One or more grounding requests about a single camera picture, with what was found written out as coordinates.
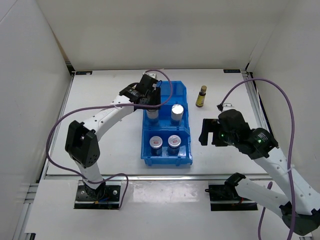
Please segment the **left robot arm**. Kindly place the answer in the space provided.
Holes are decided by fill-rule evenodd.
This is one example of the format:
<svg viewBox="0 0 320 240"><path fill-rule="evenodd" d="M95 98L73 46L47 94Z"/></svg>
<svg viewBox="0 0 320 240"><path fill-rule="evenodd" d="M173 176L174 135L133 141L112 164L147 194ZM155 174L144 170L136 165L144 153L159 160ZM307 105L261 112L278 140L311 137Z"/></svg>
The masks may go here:
<svg viewBox="0 0 320 240"><path fill-rule="evenodd" d="M106 195L106 184L100 173L97 161L100 156L99 141L102 136L122 118L130 115L141 107L124 106L136 104L156 106L161 103L161 88L158 80L151 74L144 74L138 83L131 83L119 92L110 103L112 108L100 110L92 117L69 124L65 151L75 161L83 175L84 189L87 195L95 201Z"/></svg>

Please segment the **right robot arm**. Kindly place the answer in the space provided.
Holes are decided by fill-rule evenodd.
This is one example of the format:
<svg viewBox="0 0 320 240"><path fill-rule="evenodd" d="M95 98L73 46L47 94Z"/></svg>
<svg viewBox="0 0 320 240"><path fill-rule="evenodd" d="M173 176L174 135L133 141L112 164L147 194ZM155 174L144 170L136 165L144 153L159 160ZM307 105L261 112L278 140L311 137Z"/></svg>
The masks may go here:
<svg viewBox="0 0 320 240"><path fill-rule="evenodd" d="M320 226L320 194L291 166L275 138L263 128L250 128L240 111L225 110L217 119L202 121L199 142L208 145L232 146L262 167L282 193L249 180L241 173L232 174L221 191L230 200L246 198L279 216L293 232L305 236Z"/></svg>

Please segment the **white blue can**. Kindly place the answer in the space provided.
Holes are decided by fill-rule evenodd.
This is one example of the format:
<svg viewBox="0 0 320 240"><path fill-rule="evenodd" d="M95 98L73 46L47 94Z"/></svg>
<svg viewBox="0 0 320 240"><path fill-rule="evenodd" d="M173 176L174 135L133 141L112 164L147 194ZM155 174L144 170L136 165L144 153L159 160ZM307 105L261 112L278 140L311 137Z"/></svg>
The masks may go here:
<svg viewBox="0 0 320 240"><path fill-rule="evenodd" d="M184 114L184 107L181 104L174 104L171 107L170 121L174 126L180 126Z"/></svg>
<svg viewBox="0 0 320 240"><path fill-rule="evenodd" d="M159 123L159 110L147 109L146 110L147 121L150 125L155 126Z"/></svg>

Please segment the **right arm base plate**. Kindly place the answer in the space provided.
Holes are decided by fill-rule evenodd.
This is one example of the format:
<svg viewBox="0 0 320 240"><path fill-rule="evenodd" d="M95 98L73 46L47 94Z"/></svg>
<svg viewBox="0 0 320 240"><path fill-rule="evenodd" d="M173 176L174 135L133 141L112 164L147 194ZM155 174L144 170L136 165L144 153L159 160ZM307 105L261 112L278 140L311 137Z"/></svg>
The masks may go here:
<svg viewBox="0 0 320 240"><path fill-rule="evenodd" d="M256 202L229 192L223 184L211 184L204 190L210 201L212 212L257 211Z"/></svg>

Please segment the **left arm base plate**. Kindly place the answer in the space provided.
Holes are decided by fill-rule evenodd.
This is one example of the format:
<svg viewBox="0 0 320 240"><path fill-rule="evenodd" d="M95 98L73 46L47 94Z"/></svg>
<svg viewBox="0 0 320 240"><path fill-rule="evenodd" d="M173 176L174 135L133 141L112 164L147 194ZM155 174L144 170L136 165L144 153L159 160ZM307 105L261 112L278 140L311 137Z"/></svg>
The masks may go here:
<svg viewBox="0 0 320 240"><path fill-rule="evenodd" d="M98 197L92 197L86 192L86 186L79 184L77 186L74 209L78 210L118 210L120 207L121 185L119 183L105 185L100 190Z"/></svg>

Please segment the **grey-lid spice jar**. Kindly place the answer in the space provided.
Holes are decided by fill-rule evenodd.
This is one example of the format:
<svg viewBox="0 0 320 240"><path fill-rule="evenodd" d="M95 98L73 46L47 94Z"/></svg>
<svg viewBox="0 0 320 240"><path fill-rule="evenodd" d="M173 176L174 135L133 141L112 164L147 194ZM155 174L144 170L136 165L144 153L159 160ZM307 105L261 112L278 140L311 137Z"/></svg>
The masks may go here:
<svg viewBox="0 0 320 240"><path fill-rule="evenodd" d="M167 151L170 155L177 155L180 151L180 146L182 143L181 138L178 135L171 135L168 138L168 147Z"/></svg>
<svg viewBox="0 0 320 240"><path fill-rule="evenodd" d="M152 156L161 156L163 140L160 136L152 136L149 140L150 152Z"/></svg>

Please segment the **brown bottle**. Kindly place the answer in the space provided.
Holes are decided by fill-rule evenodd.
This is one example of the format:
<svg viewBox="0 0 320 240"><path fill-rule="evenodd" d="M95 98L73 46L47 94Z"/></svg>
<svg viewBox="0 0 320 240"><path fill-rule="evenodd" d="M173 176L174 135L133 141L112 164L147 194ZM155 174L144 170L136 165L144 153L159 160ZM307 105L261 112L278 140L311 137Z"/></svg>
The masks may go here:
<svg viewBox="0 0 320 240"><path fill-rule="evenodd" d="M200 88L200 91L199 91L199 93L198 93L196 102L195 102L195 105L196 105L198 108L201 108L201 107L204 106L206 93L207 93L207 86L202 85L201 88Z"/></svg>

